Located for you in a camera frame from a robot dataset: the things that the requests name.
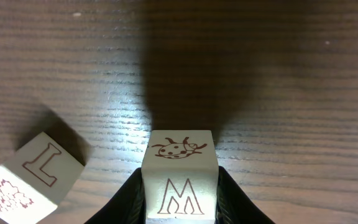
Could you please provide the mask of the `white block number 4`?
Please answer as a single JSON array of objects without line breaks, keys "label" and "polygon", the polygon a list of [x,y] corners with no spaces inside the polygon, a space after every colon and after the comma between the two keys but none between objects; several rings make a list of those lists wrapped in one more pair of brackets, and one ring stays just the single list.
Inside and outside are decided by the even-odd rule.
[{"label": "white block number 4", "polygon": [[84,170],[42,132],[0,165],[0,218],[37,223],[57,209]]}]

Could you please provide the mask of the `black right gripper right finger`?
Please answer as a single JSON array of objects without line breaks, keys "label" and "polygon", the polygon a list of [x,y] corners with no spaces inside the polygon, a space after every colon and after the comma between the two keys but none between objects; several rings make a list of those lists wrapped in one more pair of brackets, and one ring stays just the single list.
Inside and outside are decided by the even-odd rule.
[{"label": "black right gripper right finger", "polygon": [[274,224],[222,166],[219,166],[215,223]]}]

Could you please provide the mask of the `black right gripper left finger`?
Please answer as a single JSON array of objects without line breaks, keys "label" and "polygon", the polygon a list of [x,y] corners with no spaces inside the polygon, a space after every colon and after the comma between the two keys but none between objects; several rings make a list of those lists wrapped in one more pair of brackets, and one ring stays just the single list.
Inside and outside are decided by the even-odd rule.
[{"label": "black right gripper left finger", "polygon": [[141,169],[136,169],[109,202],[85,224],[145,224]]}]

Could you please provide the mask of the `white block letter M ladybug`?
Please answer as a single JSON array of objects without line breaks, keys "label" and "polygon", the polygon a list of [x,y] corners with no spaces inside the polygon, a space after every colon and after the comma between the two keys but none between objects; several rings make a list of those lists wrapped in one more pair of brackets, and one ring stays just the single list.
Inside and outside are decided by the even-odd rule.
[{"label": "white block letter M ladybug", "polygon": [[141,166],[147,223],[214,223],[219,166],[208,130],[153,130]]}]

